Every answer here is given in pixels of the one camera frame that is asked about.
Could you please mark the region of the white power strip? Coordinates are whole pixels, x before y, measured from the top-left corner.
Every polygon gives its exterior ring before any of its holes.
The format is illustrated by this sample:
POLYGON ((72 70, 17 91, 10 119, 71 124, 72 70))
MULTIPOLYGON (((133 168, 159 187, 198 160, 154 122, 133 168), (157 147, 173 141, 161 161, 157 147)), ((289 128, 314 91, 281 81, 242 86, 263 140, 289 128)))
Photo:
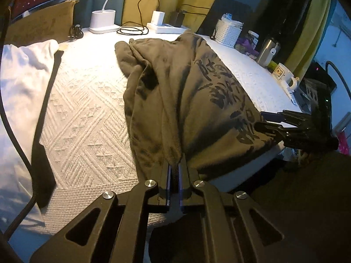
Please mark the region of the white power strip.
POLYGON ((149 30, 154 31, 157 34, 183 34, 186 30, 188 30, 188 28, 185 26, 174 27, 169 24, 155 25, 152 23, 147 23, 146 26, 149 30))

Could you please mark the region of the white folded cloth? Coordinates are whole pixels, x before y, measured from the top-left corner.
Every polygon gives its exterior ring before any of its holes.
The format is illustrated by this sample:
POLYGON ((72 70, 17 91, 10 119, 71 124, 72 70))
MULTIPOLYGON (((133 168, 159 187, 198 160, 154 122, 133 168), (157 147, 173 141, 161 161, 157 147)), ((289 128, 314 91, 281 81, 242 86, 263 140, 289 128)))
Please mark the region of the white folded cloth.
MULTIPOLYGON (((28 46, 6 44, 1 59, 1 96, 9 125, 27 159, 54 69, 56 40, 28 46)), ((6 230, 33 195, 32 177, 1 127, 1 230, 6 230)))

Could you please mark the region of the brown cardboard box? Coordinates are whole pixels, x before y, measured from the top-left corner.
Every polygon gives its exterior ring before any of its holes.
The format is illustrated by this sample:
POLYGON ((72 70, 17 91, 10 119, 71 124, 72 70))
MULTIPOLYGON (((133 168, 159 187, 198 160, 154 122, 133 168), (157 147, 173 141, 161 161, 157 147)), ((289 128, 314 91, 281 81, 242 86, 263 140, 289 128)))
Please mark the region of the brown cardboard box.
POLYGON ((69 40, 76 3, 76 0, 65 1, 16 21, 7 30, 5 44, 20 47, 50 39, 59 43, 69 40))

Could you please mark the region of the white cartoon mug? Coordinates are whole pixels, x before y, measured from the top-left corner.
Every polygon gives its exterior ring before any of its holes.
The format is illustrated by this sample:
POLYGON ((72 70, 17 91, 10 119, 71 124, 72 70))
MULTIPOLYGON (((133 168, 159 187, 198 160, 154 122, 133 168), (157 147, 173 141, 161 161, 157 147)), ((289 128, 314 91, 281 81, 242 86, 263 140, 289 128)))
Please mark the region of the white cartoon mug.
POLYGON ((295 91, 295 89, 297 89, 299 84, 299 78, 295 77, 294 74, 288 69, 288 67, 286 67, 282 63, 279 63, 276 66, 272 75, 277 81, 284 81, 290 90, 295 91))

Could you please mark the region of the purple plush toy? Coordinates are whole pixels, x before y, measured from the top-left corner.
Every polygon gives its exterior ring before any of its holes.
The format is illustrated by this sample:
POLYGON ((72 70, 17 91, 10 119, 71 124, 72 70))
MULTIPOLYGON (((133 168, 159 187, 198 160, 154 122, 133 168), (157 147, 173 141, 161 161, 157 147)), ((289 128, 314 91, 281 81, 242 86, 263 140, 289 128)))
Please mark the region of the purple plush toy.
POLYGON ((245 54, 245 55, 253 55, 253 56, 258 56, 259 52, 257 52, 252 45, 250 44, 249 40, 247 40, 244 37, 239 37, 237 39, 237 42, 234 46, 236 50, 238 50, 240 53, 245 54))

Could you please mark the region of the white plastic basket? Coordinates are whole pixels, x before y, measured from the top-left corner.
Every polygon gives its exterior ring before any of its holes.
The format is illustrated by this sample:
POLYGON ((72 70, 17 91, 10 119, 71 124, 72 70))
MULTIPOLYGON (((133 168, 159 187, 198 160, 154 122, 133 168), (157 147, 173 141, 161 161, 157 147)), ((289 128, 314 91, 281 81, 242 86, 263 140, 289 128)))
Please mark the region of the white plastic basket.
POLYGON ((217 43, 234 48, 243 28, 243 23, 232 19, 230 13, 225 13, 217 21, 214 39, 217 43))

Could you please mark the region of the brown t-shirt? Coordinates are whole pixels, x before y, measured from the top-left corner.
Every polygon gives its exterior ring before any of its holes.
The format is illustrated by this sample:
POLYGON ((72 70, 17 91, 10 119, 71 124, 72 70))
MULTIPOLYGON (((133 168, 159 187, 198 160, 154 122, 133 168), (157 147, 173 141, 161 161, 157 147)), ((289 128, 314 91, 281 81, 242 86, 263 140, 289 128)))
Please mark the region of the brown t-shirt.
POLYGON ((116 43, 115 54, 127 78, 124 112, 139 179, 185 158, 209 181, 277 144, 255 130, 260 111, 201 36, 130 39, 116 43))

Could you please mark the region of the white charger adapter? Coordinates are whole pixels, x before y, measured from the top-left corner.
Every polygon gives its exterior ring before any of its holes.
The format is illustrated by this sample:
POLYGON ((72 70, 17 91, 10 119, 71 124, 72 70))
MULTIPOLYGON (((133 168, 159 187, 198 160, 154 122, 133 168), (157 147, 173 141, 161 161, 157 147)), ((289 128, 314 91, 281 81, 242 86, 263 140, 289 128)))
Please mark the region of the white charger adapter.
POLYGON ((153 11, 151 24, 154 26, 162 26, 164 21, 165 13, 162 11, 153 11))

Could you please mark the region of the steel thermos bottle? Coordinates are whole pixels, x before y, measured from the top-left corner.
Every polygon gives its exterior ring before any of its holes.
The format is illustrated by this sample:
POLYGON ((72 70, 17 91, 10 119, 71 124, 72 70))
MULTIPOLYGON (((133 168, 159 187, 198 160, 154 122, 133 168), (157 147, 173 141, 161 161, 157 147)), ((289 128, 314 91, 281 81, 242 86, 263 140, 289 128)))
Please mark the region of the steel thermos bottle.
POLYGON ((273 37, 266 38, 256 59, 257 64, 266 68, 280 48, 281 44, 276 39, 273 37))

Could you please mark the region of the white tube with barcode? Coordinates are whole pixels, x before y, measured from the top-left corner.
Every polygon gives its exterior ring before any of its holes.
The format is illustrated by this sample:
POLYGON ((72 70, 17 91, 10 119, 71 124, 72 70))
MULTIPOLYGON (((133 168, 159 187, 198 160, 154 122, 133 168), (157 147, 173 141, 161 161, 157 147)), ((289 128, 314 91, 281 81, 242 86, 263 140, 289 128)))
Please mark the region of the white tube with barcode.
POLYGON ((295 97, 294 97, 293 92, 290 90, 290 87, 288 86, 288 84, 285 83, 285 82, 282 82, 282 83, 281 83, 281 86, 282 86, 284 92, 286 93, 286 95, 287 95, 287 96, 289 97, 289 99, 291 100, 291 102, 292 102, 295 106, 297 106, 297 101, 296 101, 296 99, 295 99, 295 97))

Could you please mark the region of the black charger adapter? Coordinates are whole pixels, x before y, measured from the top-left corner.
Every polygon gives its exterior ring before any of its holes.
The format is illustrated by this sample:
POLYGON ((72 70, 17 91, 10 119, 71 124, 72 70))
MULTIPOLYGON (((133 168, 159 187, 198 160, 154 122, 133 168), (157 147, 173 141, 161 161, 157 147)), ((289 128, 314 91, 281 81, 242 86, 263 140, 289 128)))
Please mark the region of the black charger adapter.
POLYGON ((173 27, 181 27, 183 24, 183 20, 185 18, 185 14, 182 11, 174 11, 171 13, 169 25, 173 27))

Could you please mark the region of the white desk lamp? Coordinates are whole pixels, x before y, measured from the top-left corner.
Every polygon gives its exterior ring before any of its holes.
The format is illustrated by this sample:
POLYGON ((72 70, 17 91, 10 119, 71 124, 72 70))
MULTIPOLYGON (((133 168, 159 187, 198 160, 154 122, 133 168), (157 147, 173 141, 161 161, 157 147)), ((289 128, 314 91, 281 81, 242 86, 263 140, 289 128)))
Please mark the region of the white desk lamp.
POLYGON ((109 0, 105 0, 102 9, 92 12, 90 19, 89 31, 94 34, 104 34, 116 32, 120 26, 115 24, 115 10, 107 10, 106 4, 109 0))

